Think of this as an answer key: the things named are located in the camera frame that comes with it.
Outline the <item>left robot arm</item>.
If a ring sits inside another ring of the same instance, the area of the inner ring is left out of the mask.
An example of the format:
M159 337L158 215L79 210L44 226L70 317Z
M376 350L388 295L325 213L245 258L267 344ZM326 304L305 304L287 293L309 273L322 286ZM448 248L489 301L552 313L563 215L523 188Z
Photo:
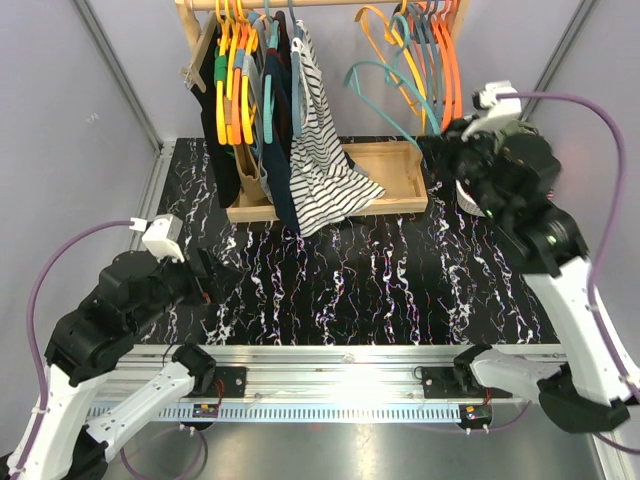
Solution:
M104 416L88 409L119 360L173 307L211 305L229 295L241 273L201 249L195 263L143 251L117 256L97 286L62 317L45 349L44 389L16 449L1 459L4 479L100 479L122 447L168 405L222 396L232 386L215 359L191 342Z

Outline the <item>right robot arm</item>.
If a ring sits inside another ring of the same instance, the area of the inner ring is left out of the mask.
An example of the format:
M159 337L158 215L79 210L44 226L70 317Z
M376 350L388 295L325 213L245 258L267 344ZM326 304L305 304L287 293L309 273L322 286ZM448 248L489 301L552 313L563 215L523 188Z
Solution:
M534 292L564 349L561 365L506 354L488 344L454 360L453 385L465 397L501 390L541 406L567 433L601 434L626 422L633 405L601 334L612 325L590 299L593 262L576 221L548 197L560 161L539 134L514 122L502 132L469 133L467 119L442 134L441 165L492 223L511 267Z

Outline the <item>blue grey hanger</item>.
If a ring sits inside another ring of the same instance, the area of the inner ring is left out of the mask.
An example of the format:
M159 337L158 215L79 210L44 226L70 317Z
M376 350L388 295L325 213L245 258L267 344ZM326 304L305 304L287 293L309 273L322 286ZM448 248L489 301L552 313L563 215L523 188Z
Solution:
M292 75L292 102L291 102L291 118L293 137L299 138L302 134L302 113L301 113L301 87L300 87L300 46L302 45L302 31L297 23L294 14L294 2L287 1L288 11L293 27L293 36L291 39L291 75Z

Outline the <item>black white striped tank top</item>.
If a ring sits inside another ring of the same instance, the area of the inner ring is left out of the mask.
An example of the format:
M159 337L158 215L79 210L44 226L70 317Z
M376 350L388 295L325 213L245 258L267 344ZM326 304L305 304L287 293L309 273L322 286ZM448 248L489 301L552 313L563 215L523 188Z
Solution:
M309 237L368 208L385 189L355 168L337 135L322 72L304 22L300 46L302 134L292 139L291 193L300 235Z

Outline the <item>teal hanger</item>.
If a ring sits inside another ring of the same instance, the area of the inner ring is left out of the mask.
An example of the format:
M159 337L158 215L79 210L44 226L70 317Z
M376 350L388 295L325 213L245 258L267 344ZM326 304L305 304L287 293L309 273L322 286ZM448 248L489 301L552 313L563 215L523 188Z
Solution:
M395 47L391 63L387 61L371 36L368 21L370 13L376 14L383 21L385 41ZM384 76L385 83L401 94L409 109L419 119L421 135L439 135L442 132L441 121L436 116L435 107L429 98L427 80L421 72L420 63L412 55L411 44L413 41L409 23L403 11L400 10L391 17L386 17L377 7L365 5L357 12L355 22L361 26L370 45L374 48L377 59L360 60L352 64L345 74L343 86L354 92L381 118L393 126L402 137L413 142L415 140L414 136L409 134L383 109L379 108L363 91L359 69L361 67L379 69Z

